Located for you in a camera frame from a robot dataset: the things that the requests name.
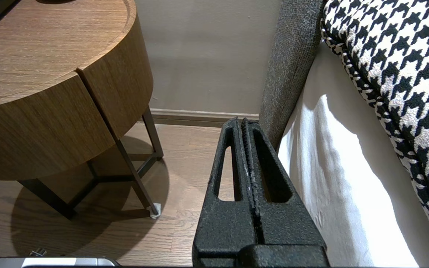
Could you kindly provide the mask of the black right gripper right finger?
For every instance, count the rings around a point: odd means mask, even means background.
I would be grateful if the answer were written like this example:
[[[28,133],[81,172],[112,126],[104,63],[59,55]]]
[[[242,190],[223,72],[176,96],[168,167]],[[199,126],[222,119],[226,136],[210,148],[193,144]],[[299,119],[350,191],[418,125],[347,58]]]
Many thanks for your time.
[[[251,213],[260,243],[324,246],[319,230],[258,122],[243,120],[243,145]]]

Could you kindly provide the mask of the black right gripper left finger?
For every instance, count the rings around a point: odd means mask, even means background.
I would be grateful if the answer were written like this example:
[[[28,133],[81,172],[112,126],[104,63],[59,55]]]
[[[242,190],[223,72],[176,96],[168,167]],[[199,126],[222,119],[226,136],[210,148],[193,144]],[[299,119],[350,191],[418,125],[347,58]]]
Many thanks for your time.
[[[226,148],[231,148],[234,201],[219,198]],[[193,261],[235,261],[239,251],[255,244],[256,234],[248,191],[248,165],[238,118],[220,132],[206,195],[192,247]]]

